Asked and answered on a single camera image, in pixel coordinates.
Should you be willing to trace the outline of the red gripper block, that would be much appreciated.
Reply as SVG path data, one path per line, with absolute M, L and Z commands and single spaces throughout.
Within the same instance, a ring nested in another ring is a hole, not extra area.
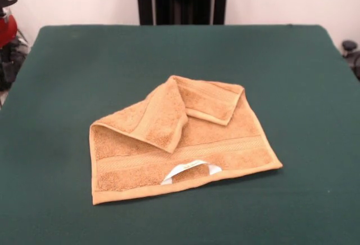
M 0 47 L 10 43 L 17 35 L 17 22 L 13 15 L 1 17 Z

